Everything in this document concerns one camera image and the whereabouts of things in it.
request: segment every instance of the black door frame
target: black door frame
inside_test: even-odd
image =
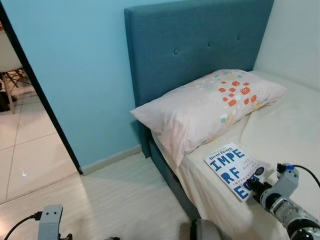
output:
[[[79,162],[77,160],[77,157],[76,157],[74,151],[72,150],[72,148],[68,142],[68,139],[66,138],[66,135],[65,135],[64,131],[62,130],[62,128],[61,128],[61,126],[55,116],[55,113],[52,110],[52,108],[46,98],[46,95],[44,94],[44,91],[42,90],[42,88],[38,82],[38,79],[37,79],[33,69],[31,68],[31,65],[26,57],[26,54],[25,54],[23,48],[20,45],[20,42],[17,38],[17,35],[16,35],[14,29],[12,28],[12,25],[9,21],[9,18],[7,16],[7,13],[4,9],[4,6],[3,6],[1,0],[0,0],[0,22],[2,23],[2,26],[5,29],[5,32],[6,32],[8,38],[9,38],[21,64],[22,64],[22,66],[23,66],[24,71],[28,75],[38,97],[40,98],[40,101],[42,102],[44,109],[48,113],[49,118],[51,119],[57,133],[59,134],[59,136],[62,140],[63,145],[65,146],[67,152],[69,153],[73,164],[75,165],[79,174],[83,174],[81,167],[79,165]]]

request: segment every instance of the patterned pillowcase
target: patterned pillowcase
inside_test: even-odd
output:
[[[285,88],[252,73],[222,69],[178,87],[131,113],[155,132],[179,166],[245,115],[281,97]]]

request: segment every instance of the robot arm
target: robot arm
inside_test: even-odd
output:
[[[289,164],[278,164],[278,181],[271,186],[255,178],[247,180],[253,198],[286,228],[291,240],[320,240],[319,221],[289,199],[298,186],[299,172]]]
[[[63,212],[62,205],[45,206],[41,215],[38,240],[72,240],[72,234],[68,234],[65,238],[61,238],[59,226]]]

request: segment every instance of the blue wall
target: blue wall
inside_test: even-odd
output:
[[[124,8],[172,0],[1,0],[80,163],[133,148]]]

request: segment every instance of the white bed sheet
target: white bed sheet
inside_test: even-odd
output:
[[[285,95],[271,106],[247,115],[216,140],[184,156],[176,167],[154,133],[152,136],[165,160],[179,178],[186,195],[203,219],[214,222],[233,239],[289,239],[286,230],[253,199],[241,203],[204,162],[209,152],[235,143],[251,156],[270,163],[299,164],[320,178],[319,91],[265,72],[254,74],[286,87]],[[316,218],[320,216],[320,190],[313,178],[299,169],[299,186],[291,199]]]

